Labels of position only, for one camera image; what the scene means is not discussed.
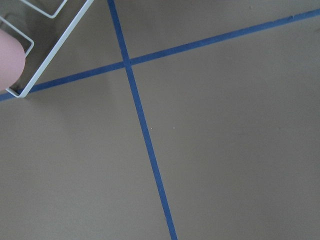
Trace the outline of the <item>white metal frame rack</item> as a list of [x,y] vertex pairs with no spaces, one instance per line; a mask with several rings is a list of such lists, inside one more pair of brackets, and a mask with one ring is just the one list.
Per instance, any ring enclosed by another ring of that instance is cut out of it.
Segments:
[[0,28],[25,51],[21,76],[1,93],[24,98],[82,19],[91,0],[2,0]]

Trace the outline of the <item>pink cup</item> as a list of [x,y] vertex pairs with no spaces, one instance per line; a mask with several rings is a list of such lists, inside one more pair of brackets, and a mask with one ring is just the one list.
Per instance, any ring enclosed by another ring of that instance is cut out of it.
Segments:
[[26,64],[25,51],[21,43],[0,30],[0,90],[13,85],[22,75]]

